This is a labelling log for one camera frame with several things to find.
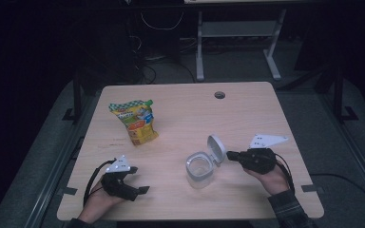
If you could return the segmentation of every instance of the human hand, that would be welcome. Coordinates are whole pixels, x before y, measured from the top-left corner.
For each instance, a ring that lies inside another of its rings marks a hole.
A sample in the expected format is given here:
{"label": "human hand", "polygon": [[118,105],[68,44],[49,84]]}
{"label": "human hand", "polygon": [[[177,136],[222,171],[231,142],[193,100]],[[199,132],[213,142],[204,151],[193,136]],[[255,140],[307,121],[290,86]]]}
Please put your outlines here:
{"label": "human hand", "polygon": [[101,218],[115,204],[125,201],[118,197],[110,196],[104,189],[101,179],[91,189],[90,196],[78,219],[92,224]]}
{"label": "human hand", "polygon": [[272,171],[263,175],[245,168],[244,172],[258,179],[265,190],[271,195],[289,190],[287,179],[277,165],[275,165]]}

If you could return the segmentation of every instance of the snack bag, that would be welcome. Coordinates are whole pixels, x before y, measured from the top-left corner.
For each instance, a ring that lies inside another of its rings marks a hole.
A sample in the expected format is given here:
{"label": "snack bag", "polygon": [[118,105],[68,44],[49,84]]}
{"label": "snack bag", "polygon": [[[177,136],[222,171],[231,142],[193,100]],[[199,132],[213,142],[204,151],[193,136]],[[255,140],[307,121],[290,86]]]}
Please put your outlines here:
{"label": "snack bag", "polygon": [[122,121],[134,145],[156,139],[159,134],[153,130],[152,100],[133,101],[126,104],[110,104],[109,111]]}

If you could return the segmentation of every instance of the wooden table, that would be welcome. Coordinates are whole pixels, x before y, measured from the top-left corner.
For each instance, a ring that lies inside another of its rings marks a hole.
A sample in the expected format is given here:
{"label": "wooden table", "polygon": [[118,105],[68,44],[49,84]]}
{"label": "wooden table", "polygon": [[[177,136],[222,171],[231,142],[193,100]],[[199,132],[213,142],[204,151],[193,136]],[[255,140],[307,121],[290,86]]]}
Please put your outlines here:
{"label": "wooden table", "polygon": [[[225,98],[215,98],[217,91],[224,92]],[[153,142],[134,146],[108,105],[149,99],[154,102],[154,129],[160,136]],[[306,213],[311,218],[322,217],[317,193],[301,190],[301,185],[313,183],[272,86],[221,83],[106,87],[67,186],[77,192],[74,196],[64,195],[58,219],[76,218],[82,211],[83,194],[94,169],[122,155],[139,168],[136,174],[126,176],[125,183],[133,187],[149,185],[150,189],[133,202],[115,206],[104,219],[274,218],[268,194],[237,162],[226,159],[215,168],[211,184],[201,190],[193,189],[186,179],[186,158],[198,151],[208,153],[209,135],[216,134],[227,150],[244,151],[258,133],[289,138],[272,149],[288,162],[296,196]]]}

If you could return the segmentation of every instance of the clear plastic container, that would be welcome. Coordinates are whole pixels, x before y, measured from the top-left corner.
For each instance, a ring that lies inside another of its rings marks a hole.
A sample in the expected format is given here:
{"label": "clear plastic container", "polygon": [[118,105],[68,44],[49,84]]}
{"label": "clear plastic container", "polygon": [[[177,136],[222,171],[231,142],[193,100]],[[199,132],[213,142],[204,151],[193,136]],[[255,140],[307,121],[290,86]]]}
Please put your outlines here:
{"label": "clear plastic container", "polygon": [[220,166],[226,157],[226,150],[216,135],[208,137],[207,146],[210,154],[201,151],[186,159],[187,179],[196,189],[204,188],[212,182],[214,164]]}

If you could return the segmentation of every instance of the white lid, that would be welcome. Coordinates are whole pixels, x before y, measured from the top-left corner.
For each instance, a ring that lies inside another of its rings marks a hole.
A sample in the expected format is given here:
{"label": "white lid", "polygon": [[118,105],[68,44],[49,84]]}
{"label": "white lid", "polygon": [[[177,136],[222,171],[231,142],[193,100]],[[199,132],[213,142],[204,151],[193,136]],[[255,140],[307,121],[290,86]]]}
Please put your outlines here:
{"label": "white lid", "polygon": [[213,162],[219,166],[226,158],[226,149],[224,145],[221,143],[221,140],[214,134],[208,137],[208,149],[211,152],[211,157]]}

